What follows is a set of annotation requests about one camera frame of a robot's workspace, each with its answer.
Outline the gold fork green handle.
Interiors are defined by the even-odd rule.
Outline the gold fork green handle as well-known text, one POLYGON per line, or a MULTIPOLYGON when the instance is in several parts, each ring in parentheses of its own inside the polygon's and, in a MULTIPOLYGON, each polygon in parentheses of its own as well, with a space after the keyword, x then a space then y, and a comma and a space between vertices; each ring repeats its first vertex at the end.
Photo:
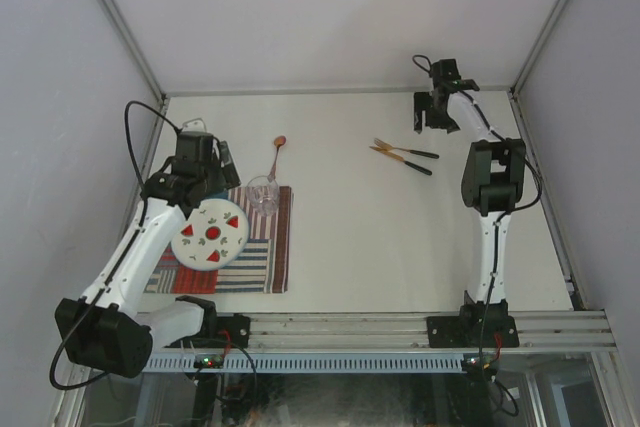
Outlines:
POLYGON ((374 139, 374 145, 375 145, 375 147, 377 149, 388 151, 388 152, 398 151, 398 152, 409 153, 409 154, 412 154, 412 155, 425 157, 425 158, 429 158, 429 159, 439 159, 440 158, 440 156, 438 154, 433 153, 433 152, 393 146, 392 144, 384 142, 379 138, 375 138, 374 139))

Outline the clear drinking glass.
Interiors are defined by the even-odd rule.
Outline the clear drinking glass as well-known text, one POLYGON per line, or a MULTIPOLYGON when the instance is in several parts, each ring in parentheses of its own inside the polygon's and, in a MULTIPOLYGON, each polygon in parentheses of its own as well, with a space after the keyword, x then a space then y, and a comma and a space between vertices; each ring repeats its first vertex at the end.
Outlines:
POLYGON ((246 195, 253 209, 261 216, 272 216, 279 208, 279 185, 272 176, 251 179, 246 186, 246 195))

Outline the gold knife green handle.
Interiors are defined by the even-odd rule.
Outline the gold knife green handle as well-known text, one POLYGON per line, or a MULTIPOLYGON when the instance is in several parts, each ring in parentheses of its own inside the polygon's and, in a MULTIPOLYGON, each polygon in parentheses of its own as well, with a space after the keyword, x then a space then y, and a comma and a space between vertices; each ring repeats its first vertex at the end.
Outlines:
POLYGON ((375 151, 375 152, 378 152, 378 153, 388 157, 388 158, 391 158, 391 159, 393 159, 393 160, 395 160, 397 162, 400 162, 401 164, 404 164, 405 166, 407 166, 407 167, 409 167, 409 168, 411 168, 411 169, 413 169, 413 170, 415 170, 417 172, 420 172, 420 173, 422 173, 424 175, 427 175, 427 176, 432 176, 433 175, 431 170, 427 169, 426 167, 422 167, 420 165, 412 163, 412 162, 410 162, 408 160, 405 160, 400 155, 391 153, 390 151, 384 150, 384 149, 382 149, 380 147, 376 147, 376 146, 369 146, 369 148, 371 150, 375 151))

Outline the white watermelon pattern plate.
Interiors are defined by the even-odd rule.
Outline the white watermelon pattern plate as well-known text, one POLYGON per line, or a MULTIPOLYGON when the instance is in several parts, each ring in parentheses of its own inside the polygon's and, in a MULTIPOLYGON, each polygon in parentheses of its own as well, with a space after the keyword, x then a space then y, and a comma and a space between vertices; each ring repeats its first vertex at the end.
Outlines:
POLYGON ((177 261, 196 271, 221 269, 234 261, 249 239, 245 212, 227 199, 207 199, 171 240, 177 261))

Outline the pink handled spoon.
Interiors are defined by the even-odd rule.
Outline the pink handled spoon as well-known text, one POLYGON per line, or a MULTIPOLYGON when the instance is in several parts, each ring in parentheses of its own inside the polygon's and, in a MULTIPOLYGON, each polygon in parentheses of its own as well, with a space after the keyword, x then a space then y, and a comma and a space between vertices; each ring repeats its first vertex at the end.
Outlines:
POLYGON ((276 178, 279 153, 281 148, 284 147, 286 143, 287 143, 287 138, 284 135, 280 135, 276 137, 273 141, 273 145, 275 147, 275 155, 274 155, 274 160, 273 160, 270 172, 268 174, 269 181, 274 181, 276 178))

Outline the striped patchwork placemat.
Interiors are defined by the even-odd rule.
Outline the striped patchwork placemat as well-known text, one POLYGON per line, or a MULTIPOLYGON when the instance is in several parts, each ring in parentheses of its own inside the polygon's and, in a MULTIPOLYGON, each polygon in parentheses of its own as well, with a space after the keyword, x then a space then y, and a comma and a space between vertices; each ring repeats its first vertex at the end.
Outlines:
POLYGON ((289 186, 279 190, 279 208, 269 217, 261 216, 253 209, 243 187, 219 197, 218 199, 227 199, 237 204, 249 220, 249 239, 242 253, 221 269, 196 271, 177 261, 171 251, 170 241, 147 281, 144 292, 150 295, 286 292, 293 192, 289 186))

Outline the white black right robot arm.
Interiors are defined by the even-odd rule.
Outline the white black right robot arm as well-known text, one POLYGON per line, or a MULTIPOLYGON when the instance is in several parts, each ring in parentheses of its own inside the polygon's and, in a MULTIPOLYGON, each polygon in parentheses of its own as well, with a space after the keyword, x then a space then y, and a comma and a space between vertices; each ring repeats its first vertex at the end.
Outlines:
POLYGON ((461 77, 454 59, 433 62, 412 56, 426 72, 432 89, 414 98, 416 118, 431 129, 461 132, 469 150, 461 180, 464 205, 474 218, 473 265, 459 313, 459 332, 468 344, 480 346, 492 338, 495 323, 508 318, 504 261, 511 214, 524 191, 526 147, 522 140, 498 133, 474 94, 475 81, 461 77))

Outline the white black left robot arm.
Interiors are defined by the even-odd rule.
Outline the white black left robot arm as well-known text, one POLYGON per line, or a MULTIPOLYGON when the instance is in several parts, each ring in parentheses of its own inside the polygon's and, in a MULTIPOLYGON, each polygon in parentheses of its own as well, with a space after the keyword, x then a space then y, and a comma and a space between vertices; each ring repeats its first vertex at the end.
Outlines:
POLYGON ((145 317, 139 305, 190 215, 238 184, 226 143, 200 121, 179 128, 174 155, 144 183, 134 218, 106 266, 78 299, 58 304, 54 318, 62 340, 54 356, 100 376, 134 378, 157 349, 185 338, 199 347, 214 343, 219 334, 214 302, 183 295, 145 317))

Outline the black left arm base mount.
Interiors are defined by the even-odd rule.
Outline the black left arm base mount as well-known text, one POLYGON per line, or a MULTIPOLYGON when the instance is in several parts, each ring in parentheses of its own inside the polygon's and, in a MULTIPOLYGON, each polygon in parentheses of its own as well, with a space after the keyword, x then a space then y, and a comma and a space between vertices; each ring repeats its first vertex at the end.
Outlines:
POLYGON ((248 316, 234 314, 220 316, 201 332, 179 339, 170 347, 223 348, 239 346, 247 348, 250 339, 251 319, 248 316))

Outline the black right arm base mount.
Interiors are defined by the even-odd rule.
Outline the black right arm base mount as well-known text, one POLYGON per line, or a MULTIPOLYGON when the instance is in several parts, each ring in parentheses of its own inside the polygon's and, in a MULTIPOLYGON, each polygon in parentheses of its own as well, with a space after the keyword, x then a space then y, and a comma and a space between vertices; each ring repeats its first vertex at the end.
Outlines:
POLYGON ((511 316, 486 321, 469 321, 461 316, 429 316, 426 319, 431 348, 495 348, 520 346, 515 319, 511 316))

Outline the aluminium front rail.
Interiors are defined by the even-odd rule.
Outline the aluminium front rail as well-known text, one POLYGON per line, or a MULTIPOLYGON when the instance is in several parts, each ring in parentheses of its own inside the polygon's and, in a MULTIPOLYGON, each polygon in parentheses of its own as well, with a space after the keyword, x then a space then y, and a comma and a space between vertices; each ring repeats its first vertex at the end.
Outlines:
MULTIPOLYGON (((431 348, 424 312, 409 313, 249 313, 246 349, 253 352, 458 351, 431 348)), ((616 341, 602 311, 541 311, 513 314, 517 351, 613 351, 616 341)))

